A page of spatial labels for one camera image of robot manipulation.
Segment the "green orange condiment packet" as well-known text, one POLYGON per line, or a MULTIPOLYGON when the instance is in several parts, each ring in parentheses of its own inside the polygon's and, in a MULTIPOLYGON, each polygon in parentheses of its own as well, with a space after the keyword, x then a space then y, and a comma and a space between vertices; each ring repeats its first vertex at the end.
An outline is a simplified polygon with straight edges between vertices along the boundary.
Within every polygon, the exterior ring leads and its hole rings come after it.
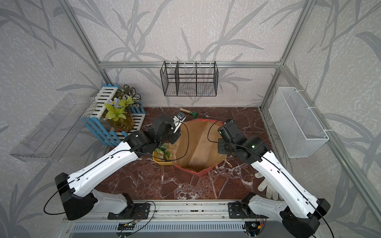
POLYGON ((159 161, 170 161, 172 158, 171 151, 169 150, 169 144, 165 143, 155 150, 155 158, 159 161))

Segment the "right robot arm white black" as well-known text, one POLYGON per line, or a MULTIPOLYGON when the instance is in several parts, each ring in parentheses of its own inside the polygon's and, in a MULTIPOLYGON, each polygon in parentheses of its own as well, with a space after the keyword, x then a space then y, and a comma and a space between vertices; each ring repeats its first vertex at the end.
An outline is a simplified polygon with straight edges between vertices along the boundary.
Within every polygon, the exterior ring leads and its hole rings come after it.
POLYGON ((296 238, 314 236, 320 220, 330 209, 328 201, 306 191, 259 137, 246 138, 233 121, 222 125, 218 132, 219 154, 231 154, 253 167, 282 197, 273 200, 250 193, 240 201, 242 213, 248 218, 262 216, 277 220, 296 238))

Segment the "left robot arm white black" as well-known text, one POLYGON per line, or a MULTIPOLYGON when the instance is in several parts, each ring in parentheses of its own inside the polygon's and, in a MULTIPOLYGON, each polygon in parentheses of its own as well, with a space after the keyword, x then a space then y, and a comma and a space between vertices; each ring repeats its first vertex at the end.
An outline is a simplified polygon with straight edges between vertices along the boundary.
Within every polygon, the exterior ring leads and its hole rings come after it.
POLYGON ((112 151, 89 166, 70 175, 55 177, 64 213, 68 220, 77 220, 88 213, 109 213, 113 219, 133 215, 134 203, 126 194, 99 192, 95 188, 123 166, 151 154, 161 145, 174 144, 181 135, 184 113, 157 117, 147 131, 129 134, 112 151))

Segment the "clear plastic wall shelf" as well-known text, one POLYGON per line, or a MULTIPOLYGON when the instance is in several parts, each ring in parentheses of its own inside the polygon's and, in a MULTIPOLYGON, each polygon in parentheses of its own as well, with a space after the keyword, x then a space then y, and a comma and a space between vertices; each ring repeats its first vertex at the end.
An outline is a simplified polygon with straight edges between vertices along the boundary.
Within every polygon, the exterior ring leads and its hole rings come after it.
POLYGON ((24 162, 59 161, 96 107, 93 97, 67 94, 10 155, 24 162))

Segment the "white mesh wall basket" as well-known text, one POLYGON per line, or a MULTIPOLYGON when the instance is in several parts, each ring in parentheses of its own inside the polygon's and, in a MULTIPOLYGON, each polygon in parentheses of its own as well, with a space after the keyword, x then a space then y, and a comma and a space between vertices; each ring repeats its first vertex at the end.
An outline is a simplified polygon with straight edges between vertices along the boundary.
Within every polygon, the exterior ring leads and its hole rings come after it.
POLYGON ((269 113, 289 158, 306 158, 329 141, 300 91, 280 87, 269 107, 269 113))

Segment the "small green toy rake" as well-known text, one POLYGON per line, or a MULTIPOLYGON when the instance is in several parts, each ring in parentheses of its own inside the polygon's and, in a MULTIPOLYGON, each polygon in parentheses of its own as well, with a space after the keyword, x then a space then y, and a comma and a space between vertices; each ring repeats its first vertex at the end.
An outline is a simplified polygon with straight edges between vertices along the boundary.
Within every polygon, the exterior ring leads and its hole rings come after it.
POLYGON ((194 119, 197 118, 197 115, 198 115, 198 112, 189 111, 189 110, 186 110, 184 108, 180 108, 180 111, 192 115, 194 119))

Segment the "red paper bag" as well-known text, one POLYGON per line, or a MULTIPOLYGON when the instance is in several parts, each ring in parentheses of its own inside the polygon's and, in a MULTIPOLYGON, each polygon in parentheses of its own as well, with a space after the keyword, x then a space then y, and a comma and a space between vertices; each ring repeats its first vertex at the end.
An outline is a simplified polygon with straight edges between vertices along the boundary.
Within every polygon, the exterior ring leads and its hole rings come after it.
POLYGON ((169 145, 172 164, 198 177, 205 176, 213 168, 226 161, 226 154, 219 154, 218 128, 223 122, 195 119, 181 125, 181 136, 175 144, 169 145))

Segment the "potted artificial plant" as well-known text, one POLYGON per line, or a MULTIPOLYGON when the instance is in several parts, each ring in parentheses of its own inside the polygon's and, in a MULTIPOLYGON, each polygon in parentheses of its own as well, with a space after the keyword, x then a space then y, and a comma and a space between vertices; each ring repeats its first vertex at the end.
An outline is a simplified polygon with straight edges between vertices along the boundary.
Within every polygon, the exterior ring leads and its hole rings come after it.
POLYGON ((114 97, 104 104, 103 118, 117 132, 129 132, 135 127, 130 108, 140 108, 141 96, 127 84, 119 88, 114 97))

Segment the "blue white slatted rack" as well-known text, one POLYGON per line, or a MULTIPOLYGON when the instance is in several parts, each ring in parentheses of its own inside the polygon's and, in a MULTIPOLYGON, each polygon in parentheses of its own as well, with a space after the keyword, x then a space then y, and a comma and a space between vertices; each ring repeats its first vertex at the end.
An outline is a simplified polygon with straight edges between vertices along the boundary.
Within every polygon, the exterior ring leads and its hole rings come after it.
POLYGON ((128 134, 141 129, 146 113, 140 101, 134 87, 104 84, 85 125, 103 145, 117 146, 128 134))

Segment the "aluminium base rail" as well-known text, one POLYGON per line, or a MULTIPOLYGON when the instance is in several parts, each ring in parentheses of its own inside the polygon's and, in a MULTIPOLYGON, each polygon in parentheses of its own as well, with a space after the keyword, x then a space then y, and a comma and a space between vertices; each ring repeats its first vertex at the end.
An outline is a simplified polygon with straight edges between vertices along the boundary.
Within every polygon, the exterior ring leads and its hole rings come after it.
POLYGON ((225 221, 228 219, 255 220, 268 218, 281 221, 280 212, 288 205, 284 201, 274 201, 254 196, 251 201, 235 200, 157 200, 138 201, 129 204, 116 213, 111 208, 98 208, 78 218, 66 215, 69 221, 85 220, 142 220, 148 221, 225 221))

